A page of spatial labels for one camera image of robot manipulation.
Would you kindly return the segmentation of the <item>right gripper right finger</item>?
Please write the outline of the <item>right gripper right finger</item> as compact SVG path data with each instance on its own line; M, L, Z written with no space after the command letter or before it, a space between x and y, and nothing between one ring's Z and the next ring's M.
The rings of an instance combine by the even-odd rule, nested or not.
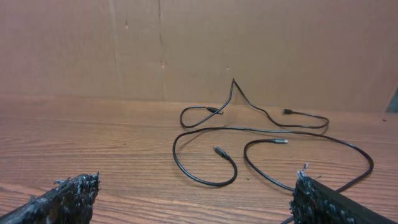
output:
M290 209L295 223L396 224L306 175L297 172Z

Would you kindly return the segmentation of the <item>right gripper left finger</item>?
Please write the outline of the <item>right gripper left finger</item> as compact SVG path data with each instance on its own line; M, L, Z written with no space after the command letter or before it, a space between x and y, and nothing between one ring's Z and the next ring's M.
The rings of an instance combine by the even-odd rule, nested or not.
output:
M100 174L56 180L58 186L1 216L1 224L89 223L100 190Z

